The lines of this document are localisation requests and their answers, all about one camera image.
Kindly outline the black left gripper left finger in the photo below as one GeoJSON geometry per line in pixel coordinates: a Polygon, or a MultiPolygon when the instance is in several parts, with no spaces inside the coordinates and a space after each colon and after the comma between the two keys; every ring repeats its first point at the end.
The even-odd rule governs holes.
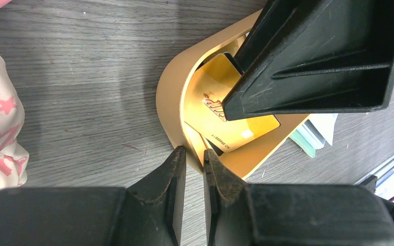
{"type": "Polygon", "coordinates": [[[186,150],[124,187],[0,190],[0,245],[179,245],[186,150]]]}

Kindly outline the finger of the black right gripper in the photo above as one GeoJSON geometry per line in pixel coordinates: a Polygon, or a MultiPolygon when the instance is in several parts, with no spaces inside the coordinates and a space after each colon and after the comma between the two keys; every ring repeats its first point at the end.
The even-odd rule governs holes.
{"type": "Polygon", "coordinates": [[[267,1],[233,64],[228,120],[363,113],[394,87],[394,1],[267,1]]]}

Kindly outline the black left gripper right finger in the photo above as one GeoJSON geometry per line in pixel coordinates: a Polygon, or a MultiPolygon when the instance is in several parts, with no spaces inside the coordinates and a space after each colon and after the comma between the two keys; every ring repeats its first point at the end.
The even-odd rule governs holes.
{"type": "Polygon", "coordinates": [[[379,197],[345,184],[247,183],[204,152],[208,245],[394,245],[379,197]]]}

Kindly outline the green card holder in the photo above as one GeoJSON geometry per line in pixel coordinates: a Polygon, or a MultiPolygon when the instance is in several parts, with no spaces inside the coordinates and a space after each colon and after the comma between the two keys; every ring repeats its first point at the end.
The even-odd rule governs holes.
{"type": "Polygon", "coordinates": [[[294,141],[309,157],[315,158],[316,151],[333,145],[334,128],[338,113],[311,114],[291,135],[294,141]]]}

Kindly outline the gold credit card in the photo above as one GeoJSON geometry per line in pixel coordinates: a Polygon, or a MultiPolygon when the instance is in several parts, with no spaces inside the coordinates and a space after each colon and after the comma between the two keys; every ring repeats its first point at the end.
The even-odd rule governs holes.
{"type": "Polygon", "coordinates": [[[276,116],[227,120],[222,101],[239,82],[229,53],[218,54],[192,75],[184,98],[184,122],[228,153],[278,128],[276,116]]]}

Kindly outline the yellow oval dish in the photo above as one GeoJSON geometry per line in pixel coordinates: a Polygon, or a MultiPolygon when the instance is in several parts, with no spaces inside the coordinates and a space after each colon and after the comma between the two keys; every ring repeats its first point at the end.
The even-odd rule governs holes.
{"type": "MultiPolygon", "coordinates": [[[[202,173],[184,134],[183,109],[188,83],[198,65],[210,55],[235,42],[248,32],[261,12],[226,27],[175,56],[165,67],[156,90],[156,111],[173,147],[186,148],[186,163],[202,173]]],[[[220,156],[221,162],[237,176],[249,177],[308,118],[308,114],[281,114],[281,126],[258,139],[220,156]]]]}

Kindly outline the aluminium frame rail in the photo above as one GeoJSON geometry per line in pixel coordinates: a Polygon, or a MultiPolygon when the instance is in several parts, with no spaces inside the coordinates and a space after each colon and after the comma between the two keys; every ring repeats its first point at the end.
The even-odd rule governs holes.
{"type": "Polygon", "coordinates": [[[355,185],[364,186],[375,193],[377,189],[394,174],[394,155],[378,165],[371,172],[360,178],[355,185]]]}

